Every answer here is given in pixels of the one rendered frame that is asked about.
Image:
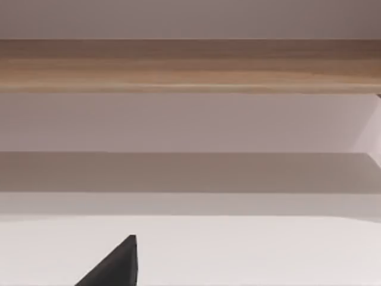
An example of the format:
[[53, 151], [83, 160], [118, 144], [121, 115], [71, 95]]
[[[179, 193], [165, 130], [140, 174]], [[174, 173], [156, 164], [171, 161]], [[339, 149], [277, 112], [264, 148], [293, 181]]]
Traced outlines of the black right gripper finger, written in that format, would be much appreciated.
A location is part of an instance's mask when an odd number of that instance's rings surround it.
[[74, 286], [137, 286], [138, 242], [129, 235]]

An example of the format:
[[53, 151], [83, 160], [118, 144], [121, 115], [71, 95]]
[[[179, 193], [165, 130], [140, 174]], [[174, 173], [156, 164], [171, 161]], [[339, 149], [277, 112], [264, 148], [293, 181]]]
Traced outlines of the wooden shelf unit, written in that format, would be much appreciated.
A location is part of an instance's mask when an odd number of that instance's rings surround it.
[[[0, 40], [381, 40], [381, 0], [0, 0]], [[381, 223], [381, 95], [0, 92], [0, 216]]]

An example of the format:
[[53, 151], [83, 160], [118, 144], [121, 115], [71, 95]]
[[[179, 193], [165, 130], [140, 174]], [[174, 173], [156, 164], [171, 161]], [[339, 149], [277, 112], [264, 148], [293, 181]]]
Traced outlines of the wooden shelf board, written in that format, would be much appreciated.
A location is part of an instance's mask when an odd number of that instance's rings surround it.
[[381, 95], [381, 40], [0, 40], [0, 92]]

